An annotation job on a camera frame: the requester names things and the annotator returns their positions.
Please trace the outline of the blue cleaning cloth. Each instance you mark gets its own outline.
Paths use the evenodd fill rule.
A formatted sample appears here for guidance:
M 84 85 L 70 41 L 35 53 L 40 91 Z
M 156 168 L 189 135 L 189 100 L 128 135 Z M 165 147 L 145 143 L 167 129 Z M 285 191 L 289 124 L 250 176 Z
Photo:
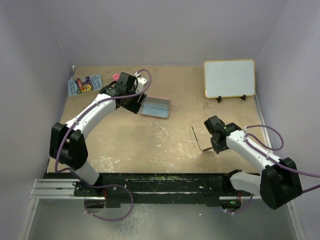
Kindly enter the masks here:
M 141 111 L 142 115 L 167 118 L 169 115 L 169 109 L 165 106 L 160 106 L 156 104 L 145 104 Z

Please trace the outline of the gold aviator sunglasses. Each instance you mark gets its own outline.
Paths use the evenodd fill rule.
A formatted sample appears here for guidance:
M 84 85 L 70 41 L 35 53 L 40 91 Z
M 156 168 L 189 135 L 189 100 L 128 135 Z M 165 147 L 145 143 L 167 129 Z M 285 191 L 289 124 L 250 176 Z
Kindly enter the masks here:
M 212 135 L 205 127 L 192 126 L 191 129 L 201 152 L 206 152 L 213 148 L 211 144 Z

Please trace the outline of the pink glasses case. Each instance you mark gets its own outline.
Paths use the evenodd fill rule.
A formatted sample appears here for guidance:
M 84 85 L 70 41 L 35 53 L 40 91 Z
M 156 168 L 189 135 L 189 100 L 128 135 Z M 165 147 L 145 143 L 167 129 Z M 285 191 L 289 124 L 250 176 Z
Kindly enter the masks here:
M 145 117 L 167 119 L 170 115 L 171 101 L 166 98 L 146 97 L 140 115 Z

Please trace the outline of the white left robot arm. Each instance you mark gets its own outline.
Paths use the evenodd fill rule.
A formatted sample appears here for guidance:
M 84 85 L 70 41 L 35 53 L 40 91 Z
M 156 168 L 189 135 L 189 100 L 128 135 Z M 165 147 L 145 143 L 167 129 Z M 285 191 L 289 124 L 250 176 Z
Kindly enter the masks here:
M 78 115 L 66 123 L 55 123 L 51 128 L 49 146 L 49 155 L 55 160 L 54 171 L 70 171 L 86 184 L 85 190 L 91 196 L 101 194 L 103 177 L 88 161 L 86 139 L 106 116 L 118 108 L 137 114 L 151 83 L 152 77 L 142 77 L 140 70 L 133 75 L 121 72 L 118 80 L 102 87 Z

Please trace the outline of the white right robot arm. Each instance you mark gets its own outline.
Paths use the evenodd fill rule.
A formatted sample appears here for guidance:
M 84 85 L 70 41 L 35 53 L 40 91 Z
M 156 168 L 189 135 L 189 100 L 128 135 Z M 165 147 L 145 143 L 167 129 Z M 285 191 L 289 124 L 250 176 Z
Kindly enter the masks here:
M 208 118 L 204 125 L 211 134 L 210 142 L 217 154 L 232 150 L 258 171 L 258 175 L 241 170 L 230 173 L 228 180 L 222 183 L 226 195 L 245 191 L 260 196 L 273 210 L 302 195 L 297 165 L 291 158 L 280 158 L 267 151 L 249 139 L 238 125 L 233 122 L 225 124 L 218 116 Z

